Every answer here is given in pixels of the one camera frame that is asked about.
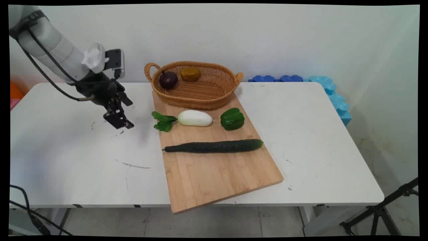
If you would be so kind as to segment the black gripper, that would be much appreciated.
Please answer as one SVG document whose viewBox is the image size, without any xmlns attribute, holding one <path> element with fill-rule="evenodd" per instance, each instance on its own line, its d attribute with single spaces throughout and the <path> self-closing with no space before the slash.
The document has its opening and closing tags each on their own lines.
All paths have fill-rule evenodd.
<svg viewBox="0 0 428 241">
<path fill-rule="evenodd" d="M 125 93 L 124 87 L 117 81 L 123 77 L 122 71 L 114 71 L 114 77 L 109 79 L 104 73 L 89 73 L 84 79 L 69 83 L 77 92 L 84 96 L 79 102 L 91 101 L 96 105 L 106 108 L 103 118 L 116 129 L 131 129 L 134 124 L 124 114 L 122 104 L 133 105 L 133 102 Z"/>
</svg>

